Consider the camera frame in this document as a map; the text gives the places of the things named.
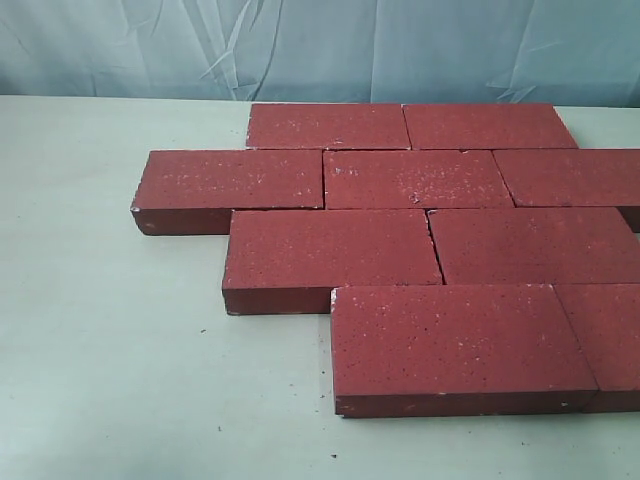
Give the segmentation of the large red brick front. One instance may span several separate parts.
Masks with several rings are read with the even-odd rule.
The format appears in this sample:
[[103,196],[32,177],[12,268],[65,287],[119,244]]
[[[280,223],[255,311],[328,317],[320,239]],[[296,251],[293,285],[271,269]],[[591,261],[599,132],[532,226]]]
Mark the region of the large red brick front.
[[230,315],[322,314],[338,287],[442,282],[421,210],[232,215],[222,281]]

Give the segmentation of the red brick with white specks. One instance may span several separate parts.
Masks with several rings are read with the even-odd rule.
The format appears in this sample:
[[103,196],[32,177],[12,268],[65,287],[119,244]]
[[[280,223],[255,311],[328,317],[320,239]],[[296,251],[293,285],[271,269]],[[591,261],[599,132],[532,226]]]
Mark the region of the red brick with white specks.
[[326,151],[323,165],[328,209],[514,206],[489,151]]

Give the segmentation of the red brick back row left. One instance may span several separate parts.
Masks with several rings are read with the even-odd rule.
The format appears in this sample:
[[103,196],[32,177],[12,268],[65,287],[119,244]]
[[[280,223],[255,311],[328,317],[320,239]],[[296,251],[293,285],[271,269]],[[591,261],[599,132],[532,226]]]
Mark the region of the red brick back row left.
[[408,150],[402,106],[255,103],[246,146],[255,149]]

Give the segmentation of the red brick front row hidden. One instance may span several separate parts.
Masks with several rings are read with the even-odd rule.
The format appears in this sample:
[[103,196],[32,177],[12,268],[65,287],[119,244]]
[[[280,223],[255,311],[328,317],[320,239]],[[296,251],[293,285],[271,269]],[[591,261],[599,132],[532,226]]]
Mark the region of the red brick front row hidden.
[[579,412],[598,386],[553,287],[341,287],[331,303],[345,418]]

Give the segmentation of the red brick back row right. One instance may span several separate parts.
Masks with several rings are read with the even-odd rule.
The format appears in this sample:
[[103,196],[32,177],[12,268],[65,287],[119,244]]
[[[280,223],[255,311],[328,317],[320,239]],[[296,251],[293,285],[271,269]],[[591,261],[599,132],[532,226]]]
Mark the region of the red brick back row right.
[[408,104],[403,113],[415,150],[578,147],[550,104]]

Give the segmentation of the red brick second row right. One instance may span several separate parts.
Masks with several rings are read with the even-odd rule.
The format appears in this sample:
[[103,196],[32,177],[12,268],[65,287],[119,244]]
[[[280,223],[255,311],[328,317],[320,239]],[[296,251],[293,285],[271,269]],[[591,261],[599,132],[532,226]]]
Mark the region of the red brick second row right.
[[637,149],[513,149],[493,156],[518,207],[614,207],[639,231]]

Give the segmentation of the red brick third row right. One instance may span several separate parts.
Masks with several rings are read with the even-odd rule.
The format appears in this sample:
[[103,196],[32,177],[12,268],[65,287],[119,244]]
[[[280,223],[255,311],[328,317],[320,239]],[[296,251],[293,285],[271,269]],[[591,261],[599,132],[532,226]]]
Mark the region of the red brick third row right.
[[639,281],[639,241],[613,207],[428,213],[448,284]]

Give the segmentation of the red brick front row right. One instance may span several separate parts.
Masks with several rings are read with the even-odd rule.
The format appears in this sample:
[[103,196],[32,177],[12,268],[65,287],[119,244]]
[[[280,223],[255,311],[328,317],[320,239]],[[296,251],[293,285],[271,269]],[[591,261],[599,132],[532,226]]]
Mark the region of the red brick front row right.
[[586,413],[639,410],[639,286],[554,287],[598,385]]

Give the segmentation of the pale blue backdrop cloth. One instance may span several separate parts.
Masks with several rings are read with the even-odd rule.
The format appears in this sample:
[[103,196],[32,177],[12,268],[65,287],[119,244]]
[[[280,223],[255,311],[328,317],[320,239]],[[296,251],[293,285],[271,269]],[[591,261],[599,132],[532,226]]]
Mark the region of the pale blue backdrop cloth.
[[5,1],[5,94],[635,107],[635,1]]

